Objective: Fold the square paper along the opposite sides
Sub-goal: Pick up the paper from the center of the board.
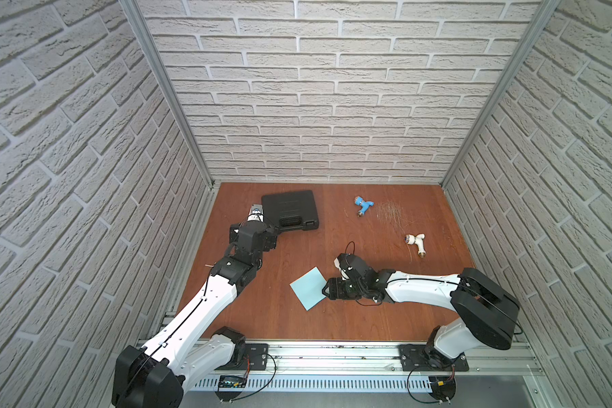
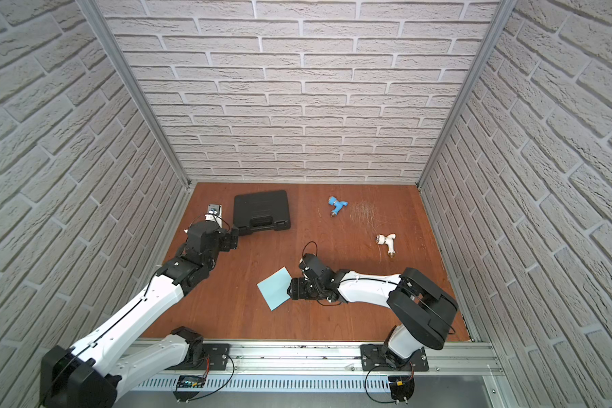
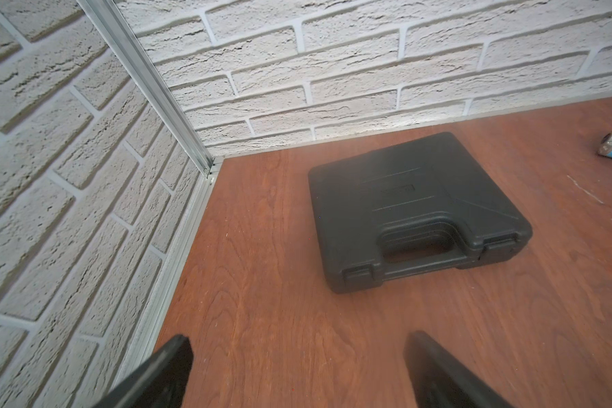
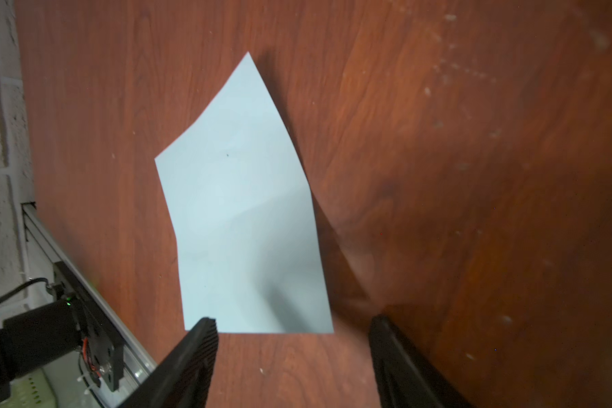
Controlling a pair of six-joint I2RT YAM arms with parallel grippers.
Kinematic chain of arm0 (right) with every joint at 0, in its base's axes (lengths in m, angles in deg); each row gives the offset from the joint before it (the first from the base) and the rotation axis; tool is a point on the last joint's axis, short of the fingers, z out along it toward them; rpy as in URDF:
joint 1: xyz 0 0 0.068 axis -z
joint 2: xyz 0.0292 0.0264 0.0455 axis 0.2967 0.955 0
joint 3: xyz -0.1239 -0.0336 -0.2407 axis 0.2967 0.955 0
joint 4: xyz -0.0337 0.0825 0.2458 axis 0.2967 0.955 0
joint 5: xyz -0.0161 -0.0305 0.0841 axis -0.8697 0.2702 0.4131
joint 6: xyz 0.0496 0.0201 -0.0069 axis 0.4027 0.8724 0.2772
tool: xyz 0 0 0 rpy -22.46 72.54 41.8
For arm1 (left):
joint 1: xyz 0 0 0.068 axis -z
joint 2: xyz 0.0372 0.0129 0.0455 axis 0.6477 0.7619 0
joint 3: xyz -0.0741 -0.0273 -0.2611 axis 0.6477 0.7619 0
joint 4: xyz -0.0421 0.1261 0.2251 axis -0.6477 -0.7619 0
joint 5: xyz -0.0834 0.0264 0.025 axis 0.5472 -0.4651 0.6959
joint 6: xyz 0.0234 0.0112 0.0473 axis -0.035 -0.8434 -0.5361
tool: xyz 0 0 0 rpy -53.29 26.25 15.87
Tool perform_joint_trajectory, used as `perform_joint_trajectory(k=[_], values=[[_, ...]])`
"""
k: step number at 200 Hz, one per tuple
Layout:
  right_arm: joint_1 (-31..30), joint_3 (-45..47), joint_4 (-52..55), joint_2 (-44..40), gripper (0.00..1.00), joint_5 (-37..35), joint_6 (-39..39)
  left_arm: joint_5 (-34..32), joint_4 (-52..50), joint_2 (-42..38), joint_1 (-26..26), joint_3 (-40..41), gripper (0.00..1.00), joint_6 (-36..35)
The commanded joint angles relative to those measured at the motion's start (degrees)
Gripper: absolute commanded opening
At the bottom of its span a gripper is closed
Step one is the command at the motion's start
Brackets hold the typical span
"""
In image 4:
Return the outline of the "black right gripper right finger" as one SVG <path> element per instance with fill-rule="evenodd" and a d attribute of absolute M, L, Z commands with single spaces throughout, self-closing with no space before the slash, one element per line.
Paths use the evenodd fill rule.
<path fill-rule="evenodd" d="M 368 339 L 382 408 L 472 406 L 384 314 Z"/>

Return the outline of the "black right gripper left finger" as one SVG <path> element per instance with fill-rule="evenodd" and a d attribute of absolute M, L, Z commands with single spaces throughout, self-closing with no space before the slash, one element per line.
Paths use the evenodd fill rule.
<path fill-rule="evenodd" d="M 218 348 L 216 321 L 200 319 L 121 406 L 204 408 Z"/>

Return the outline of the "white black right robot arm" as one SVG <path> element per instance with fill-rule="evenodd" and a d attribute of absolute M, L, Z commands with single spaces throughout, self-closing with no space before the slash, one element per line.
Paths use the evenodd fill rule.
<path fill-rule="evenodd" d="M 0 329 L 0 403 L 10 382 L 77 349 L 82 337 L 73 307 L 61 300 L 5 321 Z M 468 407 L 469 401 L 387 316 L 369 331 L 383 407 Z M 203 318 L 156 370 L 125 399 L 125 407 L 204 407 L 219 348 L 215 320 Z"/>

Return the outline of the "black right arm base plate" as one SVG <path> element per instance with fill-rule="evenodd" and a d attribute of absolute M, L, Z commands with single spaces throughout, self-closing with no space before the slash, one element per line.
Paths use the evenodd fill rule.
<path fill-rule="evenodd" d="M 124 377 L 123 336 L 64 261 L 54 263 L 53 272 L 55 283 L 61 286 L 57 298 L 65 299 L 76 311 L 83 360 L 110 391 L 118 391 Z"/>

